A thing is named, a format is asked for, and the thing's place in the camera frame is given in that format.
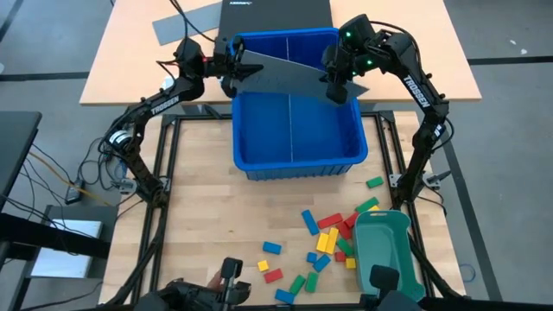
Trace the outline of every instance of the wooden tabletop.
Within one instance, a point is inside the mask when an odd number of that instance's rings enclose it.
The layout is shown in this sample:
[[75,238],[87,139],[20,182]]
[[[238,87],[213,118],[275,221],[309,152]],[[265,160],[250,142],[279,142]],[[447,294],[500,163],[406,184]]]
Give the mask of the wooden tabletop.
[[[414,112],[396,112],[397,130],[404,157],[412,154],[411,137],[418,128]],[[142,157],[150,169],[156,157],[161,119],[148,123]],[[306,262],[309,251],[315,251],[317,237],[312,237],[303,223],[301,212],[309,209],[315,219],[333,213],[348,216],[360,203],[372,196],[379,206],[391,205],[387,186],[368,189],[365,181],[385,176],[379,151],[376,124],[364,118],[369,155],[364,162],[340,176],[288,179],[280,181],[248,181],[232,160],[232,125],[230,121],[187,121],[181,124],[179,149],[171,191],[168,223],[163,247],[160,287],[183,277],[187,282],[207,284],[220,268],[225,257],[244,260],[243,282],[252,284],[246,304],[273,304],[275,290],[288,290],[298,274],[312,270]],[[391,159],[395,159],[392,146]],[[163,166],[167,165],[168,145]],[[397,171],[397,163],[392,160]],[[430,191],[423,197],[439,200]],[[124,203],[120,211],[137,202]],[[416,201],[416,210],[429,260],[451,287],[464,293],[463,282],[448,225],[442,209],[424,200]],[[100,302],[115,295],[137,261],[145,204],[122,216],[115,228],[105,272]],[[283,246],[281,255],[262,251],[263,241]],[[272,270],[281,268],[282,280],[264,282],[257,262],[268,260]],[[149,285],[150,269],[145,271],[144,288]],[[354,270],[333,261],[319,277],[317,291],[304,290],[296,303],[332,303],[359,301],[359,288]]]
[[[182,8],[193,10],[219,0],[181,1]],[[330,0],[333,25],[342,24],[366,13],[369,19],[407,29],[421,49],[423,69],[432,73],[438,92],[453,101],[481,99],[478,86],[457,39],[442,0]],[[166,73],[156,60],[171,60],[178,42],[160,46],[152,22],[175,15],[168,0],[117,0],[105,28],[96,59],[80,98],[82,105],[129,105],[141,97],[153,95]],[[210,38],[217,29],[206,32]],[[206,55],[213,44],[200,35],[192,36]],[[370,88],[359,100],[369,103],[412,102],[397,77],[380,71],[369,72],[355,82]],[[200,103],[228,103],[215,78],[206,79],[206,91]]]

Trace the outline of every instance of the black metal frame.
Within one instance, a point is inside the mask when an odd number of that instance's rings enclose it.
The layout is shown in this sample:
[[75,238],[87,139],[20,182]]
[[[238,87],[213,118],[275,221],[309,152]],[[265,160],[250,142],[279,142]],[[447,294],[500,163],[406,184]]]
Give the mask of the black metal frame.
[[[159,177],[159,173],[161,170],[162,160],[163,160],[163,150],[165,148],[166,143],[166,135],[168,133],[168,127],[173,124],[173,136],[171,140],[171,146],[169,151],[169,159],[168,159],[168,166],[167,166],[167,177],[169,182],[173,179],[173,173],[175,171],[175,160],[176,160],[176,151],[177,151],[177,145],[179,142],[179,135],[180,135],[180,128],[181,128],[181,122],[182,121],[192,121],[192,120],[216,120],[216,119],[225,119],[230,120],[232,119],[232,114],[230,113],[218,113],[214,109],[206,109],[206,113],[208,115],[181,115],[181,116],[175,116],[175,115],[164,115],[162,120],[162,127],[160,130],[160,136],[159,141],[157,144],[157,151],[156,151],[156,159],[154,163],[154,170],[153,174],[157,177]],[[397,127],[396,122],[394,118],[393,111],[371,111],[371,112],[362,112],[361,117],[374,117],[375,124],[377,127],[377,133],[378,133],[378,140],[380,142],[381,151],[382,151],[382,157],[385,164],[385,171],[387,175],[393,174],[393,167],[391,165],[391,157],[390,157],[390,151],[388,150],[388,144],[386,139],[386,134],[384,130],[384,122],[388,123],[390,134],[391,134],[391,140],[394,146],[394,150],[396,152],[396,158],[397,158],[397,165],[399,167],[399,174],[403,174],[406,170],[403,152],[401,149],[401,145],[399,142],[399,136],[397,134]],[[387,182],[390,195],[392,196],[391,191],[391,185],[389,182]],[[171,192],[171,186],[169,185],[168,189],[168,197],[170,198],[170,192]],[[414,244],[415,247],[418,248],[422,253],[424,254],[424,244],[423,244],[423,237],[421,234],[421,228],[418,224],[418,218],[416,216],[416,210],[414,204],[408,204],[407,210],[409,217],[411,218],[411,230],[414,234]],[[141,239],[140,244],[140,251],[138,254],[138,258],[142,258],[145,250],[148,247],[149,244],[149,233],[151,231],[152,227],[152,220],[153,220],[153,213],[154,209],[151,206],[148,206],[146,217],[144,218],[144,226],[143,226],[143,235]],[[162,226],[162,236],[160,240],[160,247],[158,247],[154,262],[152,264],[152,270],[151,270],[151,278],[150,278],[150,284],[149,284],[149,291],[157,290],[157,285],[159,281],[159,273],[161,268],[161,262],[162,262],[162,245],[165,238],[165,227],[167,224],[167,210],[162,210],[162,214],[159,218],[159,224]],[[434,287],[432,286],[432,281],[430,280],[430,276],[427,273],[426,270],[423,270],[421,268],[421,273],[423,276],[423,285],[426,289],[426,296],[428,297],[435,297]],[[132,296],[131,296],[131,302],[132,304],[137,303],[138,298],[140,298],[141,289],[142,289],[142,283],[143,283],[143,276],[140,276],[137,283],[135,284]]]

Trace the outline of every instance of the blue bin divider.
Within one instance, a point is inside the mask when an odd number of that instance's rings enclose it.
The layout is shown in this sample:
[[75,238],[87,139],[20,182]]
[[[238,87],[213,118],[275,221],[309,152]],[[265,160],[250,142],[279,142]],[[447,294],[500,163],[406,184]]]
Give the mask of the blue bin divider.
[[[240,35],[248,50],[319,69],[324,49],[338,41],[338,29]],[[339,175],[368,153],[357,99],[336,106],[316,98],[243,92],[232,101],[232,131],[234,162],[256,181]]]

